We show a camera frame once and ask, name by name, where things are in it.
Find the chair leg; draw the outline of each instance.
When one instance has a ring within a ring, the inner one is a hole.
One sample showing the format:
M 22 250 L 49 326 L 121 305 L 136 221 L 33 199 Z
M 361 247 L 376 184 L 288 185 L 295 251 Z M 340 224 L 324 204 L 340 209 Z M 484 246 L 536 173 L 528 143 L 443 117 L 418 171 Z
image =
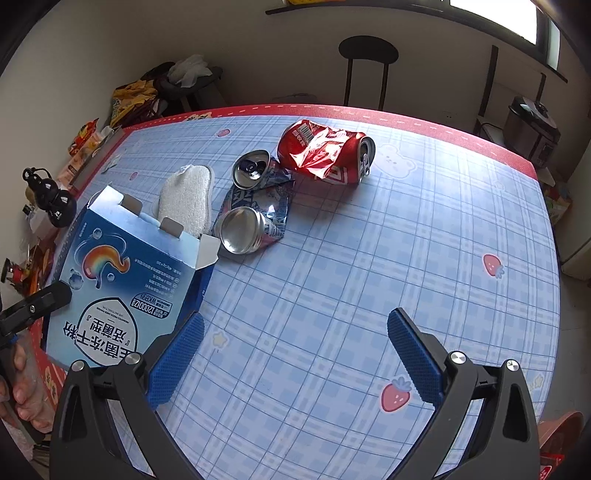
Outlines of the chair leg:
M 349 106 L 349 94 L 351 93 L 351 76 L 353 75 L 353 60 L 349 60 L 347 65 L 347 84 L 345 85 L 345 99 L 343 106 Z
M 388 87 L 388 64 L 384 63 L 384 75 L 382 76 L 382 92 L 379 95 L 378 110 L 384 110 L 384 102 L 386 101 L 386 88 Z

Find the crushed red can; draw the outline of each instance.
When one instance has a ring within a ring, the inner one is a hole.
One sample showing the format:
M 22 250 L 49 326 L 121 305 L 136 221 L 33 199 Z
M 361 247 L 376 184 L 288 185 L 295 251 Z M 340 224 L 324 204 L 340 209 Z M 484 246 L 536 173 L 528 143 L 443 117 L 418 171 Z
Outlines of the crushed red can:
M 287 128 L 277 147 L 282 167 L 329 183 L 359 183 L 369 175 L 375 143 L 350 132 L 299 120 Z

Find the blue plaid tablecloth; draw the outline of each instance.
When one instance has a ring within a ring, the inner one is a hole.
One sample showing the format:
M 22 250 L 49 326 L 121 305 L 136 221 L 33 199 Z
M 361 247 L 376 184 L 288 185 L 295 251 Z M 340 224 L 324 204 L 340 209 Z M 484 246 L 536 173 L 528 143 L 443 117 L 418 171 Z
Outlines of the blue plaid tablecloth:
M 260 148 L 275 154 L 296 120 L 140 129 L 81 201 L 110 183 L 150 212 L 168 176 L 204 164 L 216 175 L 215 216 L 233 162 Z M 423 135 L 312 120 L 371 136 L 371 175 L 357 188 L 298 178 L 285 237 L 220 257 L 201 309 L 205 339 L 173 400 L 158 409 L 189 460 L 210 479 L 385 478 L 433 413 L 414 386 L 402 406 L 384 408 L 393 386 L 410 380 L 386 333 L 398 306 L 448 351 L 490 365 L 518 360 L 539 417 L 554 369 L 559 283 L 537 182 Z M 479 406 L 440 472 L 459 461 Z M 130 458 L 149 471 L 113 411 Z

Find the clutter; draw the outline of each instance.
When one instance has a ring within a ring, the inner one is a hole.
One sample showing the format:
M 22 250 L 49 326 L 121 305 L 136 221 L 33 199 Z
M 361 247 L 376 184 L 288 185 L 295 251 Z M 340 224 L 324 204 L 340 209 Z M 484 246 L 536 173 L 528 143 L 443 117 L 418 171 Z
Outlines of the clutter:
M 509 106 L 503 137 L 510 150 L 534 167 L 544 168 L 560 140 L 560 131 L 542 103 L 516 96 Z
M 22 267 L 16 262 L 13 262 L 7 258 L 4 261 L 4 266 L 2 267 L 0 281 L 2 283 L 6 283 L 6 280 L 8 280 L 8 283 L 10 283 L 10 285 L 12 285 L 13 288 L 22 295 L 25 291 L 23 282 L 28 276 L 29 270 L 26 267 Z
M 51 224 L 49 217 L 46 213 L 34 206 L 25 205 L 23 212 L 27 215 L 27 223 L 33 235 L 39 240 L 45 241 L 53 238 L 57 233 L 58 229 Z
M 42 179 L 37 171 L 42 170 L 47 174 Z M 67 190 L 60 189 L 51 178 L 51 174 L 44 168 L 25 168 L 22 179 L 35 195 L 35 204 L 47 212 L 51 224 L 56 228 L 69 226 L 76 216 L 76 199 Z
M 262 190 L 241 190 L 233 186 L 213 227 L 214 235 L 222 240 L 224 248 L 243 255 L 283 238 L 293 184 L 289 181 Z
M 292 178 L 292 174 L 282 168 L 266 150 L 245 153 L 232 167 L 232 180 L 241 190 L 259 190 Z
M 124 118 L 136 110 L 153 111 L 154 100 L 158 95 L 153 84 L 153 80 L 137 80 L 136 82 L 115 89 L 111 99 L 113 107 L 111 128 L 115 128 L 118 125 L 125 127 Z
M 57 364 L 117 364 L 199 309 L 219 240 L 200 241 L 170 218 L 147 221 L 141 208 L 106 187 L 70 229 L 53 280 L 70 285 L 72 302 L 46 319 L 45 350 Z
M 363 132 L 349 132 L 300 120 L 279 140 L 281 166 L 329 183 L 359 183 L 369 175 L 375 143 Z
M 93 132 L 89 135 L 88 139 L 78 149 L 78 151 L 70 158 L 68 164 L 61 169 L 60 174 L 57 176 L 59 181 L 66 188 L 70 189 L 72 183 L 76 179 L 78 172 L 85 166 L 86 162 L 90 160 L 93 153 L 100 147 L 101 143 L 105 138 L 113 132 L 113 129 L 109 126 L 104 127 L 100 132 Z
M 284 5 L 321 4 L 326 2 L 344 2 L 345 0 L 283 0 Z
M 189 88 L 197 83 L 199 77 L 209 77 L 211 74 L 203 55 L 191 55 L 170 67 L 168 80 L 173 84 L 180 83 L 182 88 Z
M 97 147 L 97 149 L 92 152 L 92 155 L 84 162 L 84 165 L 81 166 L 80 170 L 78 170 L 72 179 L 72 182 L 70 183 L 71 190 L 75 192 L 81 192 L 84 189 L 90 178 L 94 175 L 95 171 L 105 160 L 105 157 L 111 153 L 113 147 L 123 138 L 123 135 L 125 134 L 125 131 L 119 127 L 115 129 L 111 129 L 109 127 L 109 129 L 111 130 L 110 133 Z M 101 171 L 101 173 L 104 173 L 109 168 L 117 165 L 120 157 L 121 156 L 118 154 L 110 158 L 109 161 L 106 162 L 106 166 Z
M 29 250 L 27 259 L 22 264 L 17 264 L 9 258 L 4 261 L 0 281 L 8 282 L 21 295 L 29 295 L 31 290 L 37 291 L 37 285 L 45 284 L 51 267 L 53 266 L 53 254 L 56 246 L 53 242 L 45 242 L 35 245 Z
M 214 179 L 211 167 L 185 165 L 164 182 L 154 216 L 160 222 L 172 218 L 196 238 L 209 232 Z
M 548 209 L 550 224 L 556 226 L 573 203 L 569 195 L 569 189 L 566 182 L 563 181 L 557 181 L 554 187 L 547 184 L 543 184 L 542 187 L 542 195 L 544 195 L 544 203 Z
M 320 105 L 321 102 L 318 100 L 316 95 L 311 93 L 293 93 L 292 95 L 286 95 L 283 97 L 273 97 L 271 103 L 299 103 L 301 105 Z
M 72 141 L 72 144 L 68 147 L 68 153 L 71 157 L 78 153 L 82 145 L 84 145 L 90 136 L 95 132 L 96 123 L 98 120 L 98 118 L 95 118 L 92 122 L 82 125 L 82 128 L 80 128 L 80 131 Z

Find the crushed soda can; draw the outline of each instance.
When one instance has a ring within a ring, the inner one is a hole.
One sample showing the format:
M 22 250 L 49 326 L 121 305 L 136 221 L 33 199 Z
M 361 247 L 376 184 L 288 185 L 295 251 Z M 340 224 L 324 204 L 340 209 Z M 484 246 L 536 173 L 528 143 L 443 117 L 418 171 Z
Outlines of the crushed soda can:
M 281 166 L 329 183 L 359 183 L 369 175 L 375 143 L 363 132 L 349 132 L 299 120 L 277 147 Z
M 256 252 L 283 235 L 278 227 L 250 207 L 238 207 L 223 216 L 219 225 L 219 238 L 230 253 L 245 255 Z
M 277 242 L 285 235 L 293 184 L 289 181 L 261 190 L 241 190 L 233 186 L 213 225 L 214 236 L 222 241 L 226 250 L 236 255 L 252 253 Z
M 259 190 L 290 181 L 293 175 L 267 150 L 245 153 L 234 162 L 232 180 L 241 190 Z

